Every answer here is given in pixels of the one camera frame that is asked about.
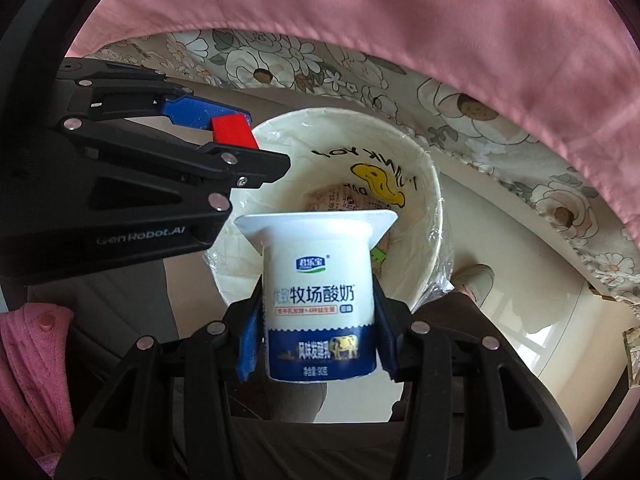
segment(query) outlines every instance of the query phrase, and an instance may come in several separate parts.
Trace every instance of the yellow cartoon duck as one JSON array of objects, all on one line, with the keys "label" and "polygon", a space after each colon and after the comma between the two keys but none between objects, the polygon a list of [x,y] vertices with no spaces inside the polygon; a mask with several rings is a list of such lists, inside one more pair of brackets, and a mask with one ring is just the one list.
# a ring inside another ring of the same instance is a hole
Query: yellow cartoon duck
[{"label": "yellow cartoon duck", "polygon": [[404,207],[404,193],[402,191],[393,192],[389,189],[388,175],[385,170],[372,164],[360,163],[351,167],[351,173],[365,180],[373,195],[380,200]]}]

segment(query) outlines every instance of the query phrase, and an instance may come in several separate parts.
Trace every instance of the blue label band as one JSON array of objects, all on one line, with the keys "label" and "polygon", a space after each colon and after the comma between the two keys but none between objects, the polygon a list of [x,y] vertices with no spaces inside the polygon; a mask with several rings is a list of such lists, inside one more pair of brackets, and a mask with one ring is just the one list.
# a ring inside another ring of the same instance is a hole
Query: blue label band
[{"label": "blue label band", "polygon": [[333,381],[376,369],[373,325],[331,330],[269,330],[269,369],[281,381]]}]

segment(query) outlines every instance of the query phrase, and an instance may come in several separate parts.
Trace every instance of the yogurt brand logo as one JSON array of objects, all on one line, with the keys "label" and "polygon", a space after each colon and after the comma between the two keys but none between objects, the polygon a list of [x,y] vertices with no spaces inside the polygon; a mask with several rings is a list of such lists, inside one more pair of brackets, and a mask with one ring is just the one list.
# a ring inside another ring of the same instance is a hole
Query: yogurt brand logo
[{"label": "yogurt brand logo", "polygon": [[324,258],[320,256],[304,256],[296,260],[296,270],[305,274],[315,274],[326,270]]}]

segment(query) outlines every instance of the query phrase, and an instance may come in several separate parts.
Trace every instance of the yogurt cup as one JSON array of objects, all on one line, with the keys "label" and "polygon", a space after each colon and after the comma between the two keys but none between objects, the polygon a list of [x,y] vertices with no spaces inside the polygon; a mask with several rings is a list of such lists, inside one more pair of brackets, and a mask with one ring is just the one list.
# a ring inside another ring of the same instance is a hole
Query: yogurt cup
[{"label": "yogurt cup", "polygon": [[376,369],[370,250],[397,218],[367,210],[236,219],[263,255],[269,377],[324,382]]}]

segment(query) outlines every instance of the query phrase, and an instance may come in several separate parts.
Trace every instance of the pink blanket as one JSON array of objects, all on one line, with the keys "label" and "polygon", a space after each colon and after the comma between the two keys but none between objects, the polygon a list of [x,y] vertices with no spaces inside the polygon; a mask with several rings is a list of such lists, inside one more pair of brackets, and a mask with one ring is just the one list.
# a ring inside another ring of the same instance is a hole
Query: pink blanket
[{"label": "pink blanket", "polygon": [[575,166],[640,241],[640,53],[608,0],[103,0],[70,53],[225,27],[341,44],[449,83]]},{"label": "pink blanket", "polygon": [[72,318],[46,303],[0,314],[0,409],[50,476],[74,431],[65,371]]}]

